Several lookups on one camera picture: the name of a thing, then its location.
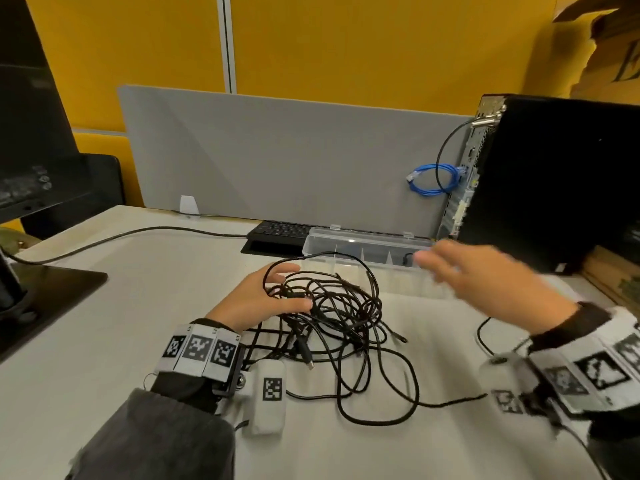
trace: hand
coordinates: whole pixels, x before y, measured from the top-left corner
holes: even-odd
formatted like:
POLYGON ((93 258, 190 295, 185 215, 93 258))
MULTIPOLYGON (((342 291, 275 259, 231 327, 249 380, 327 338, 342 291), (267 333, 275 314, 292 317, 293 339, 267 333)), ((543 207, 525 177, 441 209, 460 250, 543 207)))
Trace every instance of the hand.
POLYGON ((532 334, 560 325, 579 307, 527 265, 492 246, 438 241, 430 250, 416 252, 413 259, 469 305, 532 334))
MULTIPOLYGON (((313 302, 308 298, 274 298, 262 288, 262 279, 270 264, 245 277, 236 288, 217 304, 206 318, 215 320, 242 333, 269 317, 282 313, 302 313, 311 310, 313 302)), ((284 283, 281 273, 299 271, 300 266, 285 262, 274 267, 267 283, 284 283)))

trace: white desk surface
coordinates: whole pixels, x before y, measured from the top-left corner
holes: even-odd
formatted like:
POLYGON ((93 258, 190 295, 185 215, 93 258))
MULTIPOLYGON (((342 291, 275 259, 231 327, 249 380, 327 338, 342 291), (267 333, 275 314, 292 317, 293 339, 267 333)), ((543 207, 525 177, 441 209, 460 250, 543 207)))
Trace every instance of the white desk surface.
MULTIPOLYGON (((116 207, 21 256, 53 257, 116 233, 157 225, 247 233, 256 222, 194 220, 116 207)), ((131 390, 142 386, 173 328, 203 316, 247 273, 274 260, 240 254, 243 245, 242 239, 153 231, 60 261, 60 266, 107 272, 109 281, 0 365, 0 478, 64 478, 69 460, 131 390)), ((581 278, 567 281, 583 296, 611 304, 581 278)), ((476 371, 486 357, 474 332, 484 316, 459 300, 381 298, 384 320, 409 338, 400 350, 417 371, 421 400, 482 393, 476 371)), ((525 334, 491 322, 483 336, 494 350, 504 351, 525 334)), ((330 365, 308 371, 288 363, 287 368, 294 392, 313 395, 334 389, 330 365)), ((391 357, 385 357, 387 369, 397 384, 404 384, 391 357)), ((288 400, 282 437, 238 433, 236 478, 537 478, 495 427, 486 401, 442 410, 419 408, 404 424, 371 428, 342 419, 333 401, 288 400)), ((348 399, 346 408, 361 418, 389 419, 408 404, 382 382, 375 365, 369 391, 348 399)), ((584 451, 566 434, 548 462, 554 473, 545 478, 598 478, 584 451)))

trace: keyboard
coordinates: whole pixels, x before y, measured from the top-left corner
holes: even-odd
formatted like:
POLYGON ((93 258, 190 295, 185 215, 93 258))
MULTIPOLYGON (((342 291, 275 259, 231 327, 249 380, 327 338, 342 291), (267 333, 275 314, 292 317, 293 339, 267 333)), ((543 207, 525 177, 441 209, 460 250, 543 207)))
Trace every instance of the keyboard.
POLYGON ((291 222, 263 221, 247 235, 241 252, 284 258, 300 257, 311 227, 291 222))

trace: person's left hand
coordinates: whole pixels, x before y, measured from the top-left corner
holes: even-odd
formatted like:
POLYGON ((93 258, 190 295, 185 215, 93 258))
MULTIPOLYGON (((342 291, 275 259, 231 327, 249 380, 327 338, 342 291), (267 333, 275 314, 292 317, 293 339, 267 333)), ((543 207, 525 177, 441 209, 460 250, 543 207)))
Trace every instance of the person's left hand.
MULTIPOLYGON (((262 279, 269 266, 271 265, 268 264, 245 277, 231 293, 206 314, 206 318, 242 333, 269 317, 311 310, 313 302, 309 298, 274 298, 267 295, 262 288, 262 279)), ((280 273, 294 273, 299 270, 300 266, 292 262, 279 264, 269 273, 267 283, 282 284, 286 277, 280 273)))

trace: computer monitor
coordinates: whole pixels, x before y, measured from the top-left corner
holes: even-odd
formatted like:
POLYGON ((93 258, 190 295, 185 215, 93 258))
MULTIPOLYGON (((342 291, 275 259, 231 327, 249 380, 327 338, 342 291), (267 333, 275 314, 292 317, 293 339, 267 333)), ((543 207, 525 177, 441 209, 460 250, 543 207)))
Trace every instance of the computer monitor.
MULTIPOLYGON (((24 0, 0 0, 0 222, 92 188, 24 0)), ((0 362, 107 279, 0 252, 0 362)))
POLYGON ((25 0, 0 0, 0 222, 91 190, 25 0))

